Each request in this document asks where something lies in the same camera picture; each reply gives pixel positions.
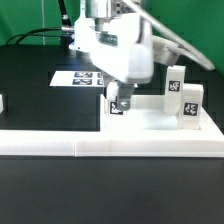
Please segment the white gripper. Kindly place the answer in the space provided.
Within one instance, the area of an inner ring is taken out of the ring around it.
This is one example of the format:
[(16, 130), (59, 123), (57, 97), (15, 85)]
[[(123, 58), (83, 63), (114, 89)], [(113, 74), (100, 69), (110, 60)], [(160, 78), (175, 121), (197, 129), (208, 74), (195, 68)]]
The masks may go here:
[(127, 13), (96, 31), (93, 19), (75, 23), (75, 48), (90, 54), (92, 63), (121, 83), (117, 109), (130, 109), (134, 85), (151, 81), (154, 72), (151, 24), (137, 13)]

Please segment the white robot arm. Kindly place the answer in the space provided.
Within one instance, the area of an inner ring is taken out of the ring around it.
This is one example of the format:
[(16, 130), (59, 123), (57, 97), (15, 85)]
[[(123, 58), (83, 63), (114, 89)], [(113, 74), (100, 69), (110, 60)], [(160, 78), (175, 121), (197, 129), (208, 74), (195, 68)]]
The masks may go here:
[(78, 55), (115, 83), (107, 96), (117, 109), (130, 109), (137, 84), (151, 81), (154, 70), (152, 28), (141, 15), (142, 0), (80, 0), (80, 16), (74, 24)]

